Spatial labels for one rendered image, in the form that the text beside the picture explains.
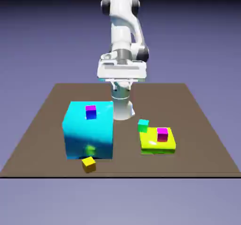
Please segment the large yellow box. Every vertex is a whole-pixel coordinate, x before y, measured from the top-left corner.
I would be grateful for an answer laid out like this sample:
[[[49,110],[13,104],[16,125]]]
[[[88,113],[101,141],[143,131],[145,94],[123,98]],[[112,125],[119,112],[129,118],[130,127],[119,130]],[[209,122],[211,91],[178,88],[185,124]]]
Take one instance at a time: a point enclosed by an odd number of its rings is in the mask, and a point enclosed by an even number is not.
[[[158,141],[162,130],[165,130],[167,137],[164,141]],[[170,127],[138,127],[141,154],[172,154],[176,151],[176,142]]]

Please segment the small magenta cube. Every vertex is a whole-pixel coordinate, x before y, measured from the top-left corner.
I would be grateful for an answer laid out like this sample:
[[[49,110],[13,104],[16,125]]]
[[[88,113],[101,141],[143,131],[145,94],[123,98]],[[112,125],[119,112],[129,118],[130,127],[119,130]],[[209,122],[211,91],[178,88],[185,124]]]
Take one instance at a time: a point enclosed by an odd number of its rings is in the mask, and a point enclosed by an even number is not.
[[[157,141],[167,142],[168,140],[168,129],[167,128],[157,128]]]

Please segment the small teal cube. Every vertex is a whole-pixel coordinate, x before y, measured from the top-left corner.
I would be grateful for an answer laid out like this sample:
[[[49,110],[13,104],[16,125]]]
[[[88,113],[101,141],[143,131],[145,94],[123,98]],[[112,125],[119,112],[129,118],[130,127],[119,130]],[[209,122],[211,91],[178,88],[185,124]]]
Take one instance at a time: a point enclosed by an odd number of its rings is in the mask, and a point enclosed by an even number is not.
[[[138,131],[146,133],[149,127],[149,120],[140,119],[138,121]]]

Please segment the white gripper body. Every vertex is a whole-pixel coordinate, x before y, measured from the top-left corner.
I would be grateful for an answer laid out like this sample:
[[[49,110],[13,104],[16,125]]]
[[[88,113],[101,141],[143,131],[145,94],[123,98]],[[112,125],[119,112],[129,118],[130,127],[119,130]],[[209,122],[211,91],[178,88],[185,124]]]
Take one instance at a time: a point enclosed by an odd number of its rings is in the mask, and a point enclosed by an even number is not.
[[[127,60],[127,64],[118,64],[116,59],[99,60],[97,77],[104,81],[144,81],[146,63]]]

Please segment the large cyan box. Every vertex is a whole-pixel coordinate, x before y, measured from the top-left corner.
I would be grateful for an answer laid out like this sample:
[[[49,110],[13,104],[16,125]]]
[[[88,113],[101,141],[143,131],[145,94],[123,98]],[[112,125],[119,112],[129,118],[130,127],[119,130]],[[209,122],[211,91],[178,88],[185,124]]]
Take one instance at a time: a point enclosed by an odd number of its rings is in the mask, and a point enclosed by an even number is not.
[[[96,118],[86,118],[86,106],[96,107]],[[113,102],[71,101],[62,122],[68,159],[112,159]]]

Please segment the small purple cube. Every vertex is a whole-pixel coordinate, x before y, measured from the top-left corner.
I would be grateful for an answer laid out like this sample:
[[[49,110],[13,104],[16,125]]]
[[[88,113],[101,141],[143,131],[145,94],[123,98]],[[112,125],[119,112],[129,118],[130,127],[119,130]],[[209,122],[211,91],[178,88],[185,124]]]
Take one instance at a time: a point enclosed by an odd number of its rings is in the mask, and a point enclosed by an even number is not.
[[[87,120],[93,120],[96,119],[96,106],[95,105],[87,105],[85,106],[86,110],[86,119]]]

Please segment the small yellow cube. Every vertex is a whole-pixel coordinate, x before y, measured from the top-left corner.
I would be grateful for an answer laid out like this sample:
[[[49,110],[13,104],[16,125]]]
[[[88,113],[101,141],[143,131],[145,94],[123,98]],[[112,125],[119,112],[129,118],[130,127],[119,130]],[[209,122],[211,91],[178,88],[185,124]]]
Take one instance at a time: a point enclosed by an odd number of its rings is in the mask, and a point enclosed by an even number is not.
[[[90,173],[96,170],[96,161],[93,157],[89,156],[81,160],[83,169],[86,173]]]

